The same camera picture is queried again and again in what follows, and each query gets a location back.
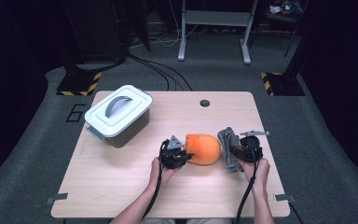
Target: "dark background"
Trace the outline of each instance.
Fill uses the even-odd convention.
[[[172,3],[180,14],[181,1]],[[358,166],[358,1],[311,1],[301,30],[303,37],[317,38],[303,38],[308,47],[300,74],[332,135]],[[84,62],[79,45],[60,1],[0,0],[0,165],[44,99],[46,72],[65,60]]]

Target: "container handle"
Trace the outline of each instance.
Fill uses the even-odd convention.
[[[118,97],[116,97],[115,99],[113,99],[113,100],[109,103],[109,105],[107,106],[107,108],[106,108],[106,110],[105,110],[105,115],[106,115],[107,118],[109,118],[110,115],[112,114],[112,108],[113,108],[113,106],[115,106],[115,104],[116,104],[117,102],[119,102],[120,100],[132,100],[132,99],[131,99],[130,97],[128,97],[128,96],[118,96]]]

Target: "hand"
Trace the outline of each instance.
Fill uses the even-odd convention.
[[[160,186],[164,187],[170,181],[173,174],[175,174],[181,168],[182,167],[178,167],[176,169],[167,169],[164,167],[162,169]],[[152,170],[150,172],[149,184],[147,185],[148,189],[152,189],[152,190],[156,189],[156,185],[158,182],[158,171],[159,171],[159,160],[158,157],[156,157],[152,161]]]
[[[242,166],[246,179],[249,182],[254,173],[255,166],[252,163],[245,162],[239,159],[237,159],[237,161]],[[260,161],[258,162],[257,171],[255,173],[255,183],[253,186],[253,190],[259,193],[264,192],[266,190],[268,178],[269,178],[269,161],[265,158],[261,158]]]

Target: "yellow and black hazard tape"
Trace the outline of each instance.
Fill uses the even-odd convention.
[[[92,80],[91,85],[87,91],[57,91],[56,95],[67,95],[67,96],[75,96],[75,95],[92,95],[95,88],[97,87],[98,81],[100,80],[101,73],[95,75]]]
[[[269,84],[268,75],[281,76],[282,73],[261,73],[261,77],[263,78],[264,87],[266,88],[267,94],[274,95],[271,85]]]

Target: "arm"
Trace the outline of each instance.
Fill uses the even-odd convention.
[[[158,158],[153,159],[152,161],[152,170],[150,172],[150,179],[147,187],[142,192],[142,194],[131,203],[126,209],[124,209],[117,217],[115,217],[110,224],[116,223],[125,223],[125,224],[138,224],[141,222],[142,216],[144,215],[147,206],[150,204],[153,194],[156,190],[156,185],[158,182],[158,167],[159,161]],[[180,168],[171,170],[163,168],[161,175],[161,184],[163,187],[171,179],[173,174],[178,171]]]
[[[243,167],[246,179],[249,181],[253,175],[254,165],[238,160]],[[255,224],[271,224],[274,223],[271,211],[269,210],[269,200],[266,190],[267,179],[269,177],[269,161],[262,158],[258,163],[255,174],[255,183],[252,187],[252,194],[255,200]]]

